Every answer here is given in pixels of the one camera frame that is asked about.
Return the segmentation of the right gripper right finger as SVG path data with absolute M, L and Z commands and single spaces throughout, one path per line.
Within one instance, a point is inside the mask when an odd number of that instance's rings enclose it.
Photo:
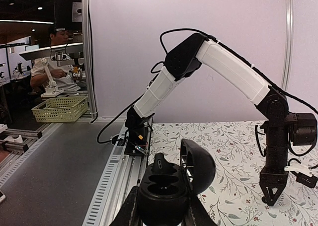
M 189 208 L 185 214 L 186 226 L 217 226 L 210 218 L 196 195 L 190 196 Z

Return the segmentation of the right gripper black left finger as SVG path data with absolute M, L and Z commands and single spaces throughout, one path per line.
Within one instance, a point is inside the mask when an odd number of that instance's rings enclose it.
M 118 214 L 113 220 L 113 226 L 138 226 L 139 214 L 137 209 L 138 186 L 132 187 Z

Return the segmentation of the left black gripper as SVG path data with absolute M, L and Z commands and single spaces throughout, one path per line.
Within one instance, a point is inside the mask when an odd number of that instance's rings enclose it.
M 259 184 L 263 192 L 262 202 L 274 206 L 287 185 L 289 173 L 286 171 L 261 170 Z

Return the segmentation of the black earbud charging case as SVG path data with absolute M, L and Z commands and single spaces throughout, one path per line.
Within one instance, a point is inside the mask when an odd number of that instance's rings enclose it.
M 182 139 L 180 163 L 169 163 L 166 174 L 154 174 L 150 164 L 138 189 L 137 206 L 147 226 L 185 226 L 191 195 L 203 193 L 212 184 L 216 165 L 196 142 Z

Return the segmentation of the black earbud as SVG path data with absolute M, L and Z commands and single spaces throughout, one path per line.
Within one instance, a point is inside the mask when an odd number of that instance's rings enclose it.
M 157 153 L 154 158 L 152 172 L 154 174 L 166 174 L 169 171 L 169 163 L 164 158 L 163 153 Z

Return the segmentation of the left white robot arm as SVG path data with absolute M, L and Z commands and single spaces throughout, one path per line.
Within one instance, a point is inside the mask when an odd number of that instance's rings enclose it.
M 166 52 L 160 62 L 161 69 L 152 69 L 154 78 L 146 91 L 129 107 L 125 127 L 129 141 L 140 146 L 145 123 L 152 118 L 156 108 L 186 78 L 202 65 L 214 70 L 236 87 L 266 118 L 261 128 L 266 136 L 266 148 L 260 150 L 265 166 L 260 172 L 263 202 L 273 206 L 287 184 L 289 174 L 296 181 L 314 188 L 318 182 L 311 168 L 291 166 L 289 153 L 293 146 L 313 149 L 318 140 L 317 111 L 293 113 L 289 110 L 291 95 L 259 71 L 245 58 L 213 36 L 196 32 Z

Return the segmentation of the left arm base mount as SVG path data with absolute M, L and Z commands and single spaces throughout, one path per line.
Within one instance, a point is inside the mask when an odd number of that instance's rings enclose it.
M 149 123 L 152 117 L 135 120 L 128 117 L 125 122 L 127 128 L 125 132 L 125 139 L 127 141 L 125 146 L 125 155 L 129 156 L 143 156 L 149 153 L 149 138 L 152 133 L 152 126 Z

